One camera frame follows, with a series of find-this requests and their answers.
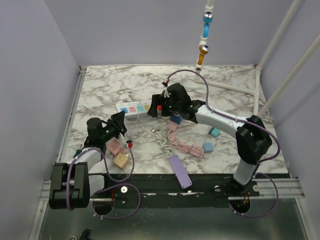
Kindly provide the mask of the beige cube socket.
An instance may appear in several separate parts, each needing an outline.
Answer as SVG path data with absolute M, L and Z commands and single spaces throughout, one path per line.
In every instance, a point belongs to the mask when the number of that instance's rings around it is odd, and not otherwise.
M 113 163 L 121 170 L 124 170 L 128 166 L 129 162 L 129 155 L 121 152 L 119 152 L 113 160 Z

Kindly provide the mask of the white power strip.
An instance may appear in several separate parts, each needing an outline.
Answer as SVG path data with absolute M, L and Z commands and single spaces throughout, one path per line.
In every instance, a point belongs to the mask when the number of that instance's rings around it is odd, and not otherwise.
M 151 99 L 116 103 L 115 109 L 117 112 L 125 112 L 125 119 L 133 119 L 136 117 L 145 117 L 151 106 Z

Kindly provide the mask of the light blue plug adapter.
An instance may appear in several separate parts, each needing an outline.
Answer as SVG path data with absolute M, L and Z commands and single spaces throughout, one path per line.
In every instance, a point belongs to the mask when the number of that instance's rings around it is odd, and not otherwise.
M 213 144 L 211 142 L 205 142 L 202 145 L 202 148 L 203 148 L 204 153 L 206 153 L 206 154 L 212 153 L 214 150 Z

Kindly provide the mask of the teal plug adapter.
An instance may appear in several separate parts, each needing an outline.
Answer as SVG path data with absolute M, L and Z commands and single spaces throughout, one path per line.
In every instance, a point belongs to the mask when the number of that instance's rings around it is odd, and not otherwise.
M 214 137 L 214 138 L 217 138 L 217 137 L 219 136 L 219 134 L 220 134 L 220 130 L 217 129 L 217 128 L 215 128 L 215 127 L 212 127 L 212 128 L 209 130 L 208 134 L 209 134 L 210 136 Z

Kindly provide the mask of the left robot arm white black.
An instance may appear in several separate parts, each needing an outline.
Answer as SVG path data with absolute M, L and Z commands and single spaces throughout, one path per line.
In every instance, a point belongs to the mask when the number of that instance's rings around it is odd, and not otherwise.
M 107 151 L 106 143 L 127 132 L 125 112 L 120 111 L 104 121 L 98 117 L 87 122 L 87 137 L 81 152 L 70 163 L 54 164 L 51 172 L 49 206 L 53 210 L 86 208 L 90 201 L 89 170 Z

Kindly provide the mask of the purple USB power strip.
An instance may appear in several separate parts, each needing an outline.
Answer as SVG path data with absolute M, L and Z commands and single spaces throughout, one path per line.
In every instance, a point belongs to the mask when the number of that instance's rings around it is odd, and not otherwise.
M 172 155 L 169 157 L 168 162 L 173 170 L 180 186 L 183 189 L 190 187 L 193 183 L 191 178 L 188 175 L 186 168 L 184 167 L 181 159 L 178 155 Z

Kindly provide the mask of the pink cube socket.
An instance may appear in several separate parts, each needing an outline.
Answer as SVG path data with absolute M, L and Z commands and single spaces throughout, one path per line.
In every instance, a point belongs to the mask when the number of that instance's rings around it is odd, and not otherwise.
M 123 153 L 124 149 L 122 148 L 121 143 L 117 139 L 111 140 L 107 145 L 107 149 L 114 156 L 117 156 L 119 153 Z

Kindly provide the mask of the blue cube socket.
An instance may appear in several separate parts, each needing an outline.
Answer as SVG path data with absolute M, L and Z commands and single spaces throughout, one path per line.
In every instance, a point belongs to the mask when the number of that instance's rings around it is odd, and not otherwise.
M 181 115 L 171 115 L 169 119 L 177 125 L 180 125 L 183 117 Z

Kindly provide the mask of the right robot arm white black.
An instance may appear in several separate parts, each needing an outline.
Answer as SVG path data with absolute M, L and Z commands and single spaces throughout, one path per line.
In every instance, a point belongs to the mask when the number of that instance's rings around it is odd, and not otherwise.
M 184 120 L 217 128 L 235 138 L 240 161 L 230 183 L 230 191 L 236 196 L 247 192 L 258 162 L 272 145 L 270 133 L 258 116 L 245 118 L 214 110 L 205 101 L 192 100 L 179 83 L 152 95 L 147 115 L 156 118 L 159 107 L 163 117 L 179 115 Z

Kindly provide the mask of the pink power strip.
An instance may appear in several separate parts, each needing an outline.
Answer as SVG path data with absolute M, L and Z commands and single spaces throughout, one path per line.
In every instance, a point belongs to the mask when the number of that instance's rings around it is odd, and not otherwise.
M 175 132 L 177 128 L 178 128 L 178 124 L 173 121 L 170 121 L 167 125 L 167 129 L 171 132 Z

